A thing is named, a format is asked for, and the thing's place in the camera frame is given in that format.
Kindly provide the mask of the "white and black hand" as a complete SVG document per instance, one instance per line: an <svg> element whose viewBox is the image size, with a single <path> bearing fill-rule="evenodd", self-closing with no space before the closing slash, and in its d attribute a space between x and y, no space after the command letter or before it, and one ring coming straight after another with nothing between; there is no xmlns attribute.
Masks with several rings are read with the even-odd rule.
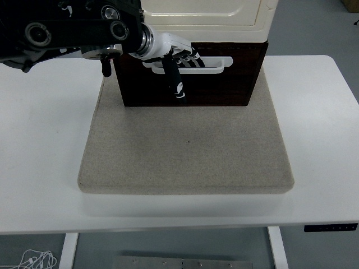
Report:
<svg viewBox="0 0 359 269"><path fill-rule="evenodd" d="M178 65L187 62L190 67L205 67L190 41L170 33L159 33L147 24L142 24L142 43L131 56L144 63L161 62L168 86L180 104L186 104L187 99Z"/></svg>

